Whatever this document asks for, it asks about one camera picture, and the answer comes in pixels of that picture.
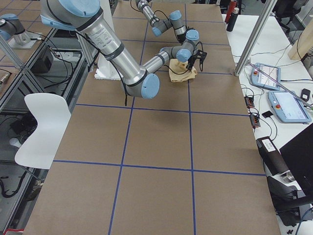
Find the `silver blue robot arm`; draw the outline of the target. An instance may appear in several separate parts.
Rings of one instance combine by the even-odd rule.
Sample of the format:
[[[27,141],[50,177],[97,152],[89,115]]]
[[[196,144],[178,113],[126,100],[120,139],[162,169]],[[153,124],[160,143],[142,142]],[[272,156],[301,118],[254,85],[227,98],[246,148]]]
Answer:
[[[98,0],[43,0],[41,1],[42,23],[63,30],[85,33],[95,47],[123,75],[125,93],[133,97],[154,98],[159,91],[159,78],[155,72],[171,59],[187,62],[191,70],[196,59],[205,56],[198,49],[199,33],[186,28],[180,11],[176,10],[168,19],[160,20],[152,11],[147,0],[137,0],[136,6],[149,21],[155,36],[173,28],[179,46],[164,47],[144,65],[139,65],[124,44],[118,39],[104,19]]]
[[[186,26],[182,20],[182,15],[179,10],[175,10],[170,13],[169,17],[165,15],[165,19],[162,20],[156,16],[157,11],[153,11],[149,5],[150,0],[136,0],[136,6],[138,10],[148,20],[152,27],[152,32],[156,37],[159,37],[168,29],[172,28],[175,37],[179,43],[183,43],[186,39],[185,35],[187,32]]]

